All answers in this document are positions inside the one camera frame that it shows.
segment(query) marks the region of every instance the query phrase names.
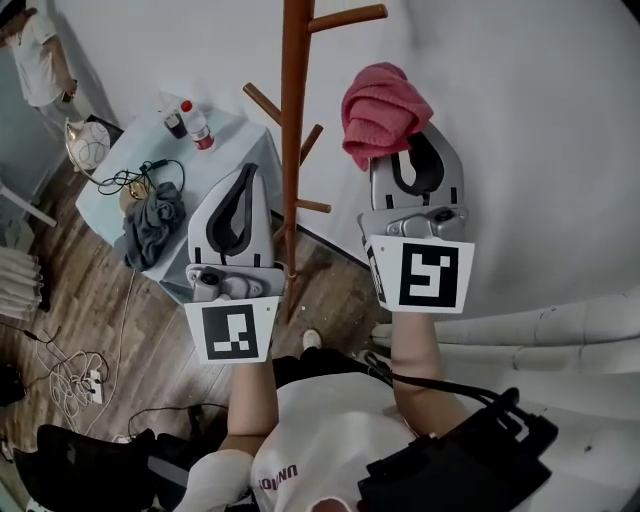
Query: red cloth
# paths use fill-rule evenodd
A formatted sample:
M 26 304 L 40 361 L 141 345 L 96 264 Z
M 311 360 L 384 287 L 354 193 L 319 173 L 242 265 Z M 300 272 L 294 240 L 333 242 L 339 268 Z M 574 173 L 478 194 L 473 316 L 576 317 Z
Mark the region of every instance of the red cloth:
M 421 131 L 432 115 L 400 68 L 389 62 L 367 66 L 342 100 L 342 147 L 367 171 L 369 158 L 409 149 L 407 137 Z

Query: white tablecloth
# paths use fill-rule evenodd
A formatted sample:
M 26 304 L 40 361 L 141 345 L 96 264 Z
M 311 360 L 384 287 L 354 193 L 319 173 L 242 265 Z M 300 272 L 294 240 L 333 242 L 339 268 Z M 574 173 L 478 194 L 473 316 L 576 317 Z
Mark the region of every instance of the white tablecloth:
M 259 165 L 267 184 L 269 206 L 282 211 L 282 172 L 271 138 L 264 126 L 248 119 L 213 110 L 207 113 L 209 128 L 215 138 L 212 149 L 200 151 L 189 136 L 177 140 L 164 126 L 163 120 L 177 109 L 181 98 L 170 97 L 161 112 L 149 109 L 127 128 L 113 146 L 93 176 L 97 180 L 112 177 L 121 169 L 139 171 L 145 160 L 178 160 L 185 168 L 186 181 L 182 198 L 187 219 L 165 248 L 160 261 L 144 274 L 159 282 L 179 302 L 184 302 L 190 288 L 184 270 L 190 263 L 187 253 L 187 226 L 193 212 L 211 188 L 229 173 L 247 162 Z M 152 171 L 154 183 L 174 181 L 180 186 L 181 173 L 175 164 Z M 76 201 L 78 211 L 91 227 L 111 245 L 124 234 L 124 214 L 120 210 L 119 195 L 104 196 L 97 185 L 87 182 Z

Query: gray cloth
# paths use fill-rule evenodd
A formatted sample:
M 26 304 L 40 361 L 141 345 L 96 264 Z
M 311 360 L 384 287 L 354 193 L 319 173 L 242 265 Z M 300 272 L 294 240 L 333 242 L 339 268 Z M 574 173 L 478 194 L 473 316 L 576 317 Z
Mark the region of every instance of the gray cloth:
M 116 253 L 138 272 L 153 267 L 185 216 L 180 191 L 172 182 L 161 183 L 149 197 L 129 207 Z

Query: wooden coat rack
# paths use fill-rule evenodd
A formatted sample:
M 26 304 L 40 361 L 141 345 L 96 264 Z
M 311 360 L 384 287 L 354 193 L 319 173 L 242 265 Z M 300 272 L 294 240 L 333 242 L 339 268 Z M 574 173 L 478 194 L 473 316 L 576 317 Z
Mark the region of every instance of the wooden coat rack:
M 283 237 L 286 245 L 287 297 L 284 316 L 291 318 L 293 286 L 298 276 L 296 270 L 296 225 L 297 209 L 304 208 L 321 213 L 330 213 L 331 206 L 298 197 L 300 165 L 313 148 L 322 133 L 322 126 L 316 124 L 304 144 L 302 143 L 302 119 L 304 95 L 309 68 L 311 35 L 344 25 L 386 18 L 387 8 L 372 5 L 350 9 L 319 18 L 314 17 L 315 0 L 284 0 L 284 24 L 282 34 L 282 111 L 276 107 L 258 88 L 248 83 L 243 90 L 282 128 L 282 175 L 284 183 L 284 223 L 274 235 L 274 243 Z

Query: white sneaker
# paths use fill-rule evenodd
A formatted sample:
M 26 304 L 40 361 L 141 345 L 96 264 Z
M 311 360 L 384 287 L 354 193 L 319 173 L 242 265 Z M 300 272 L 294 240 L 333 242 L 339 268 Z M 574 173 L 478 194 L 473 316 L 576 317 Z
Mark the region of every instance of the white sneaker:
M 315 329 L 307 329 L 302 335 L 302 348 L 307 350 L 311 347 L 322 348 L 322 337 Z

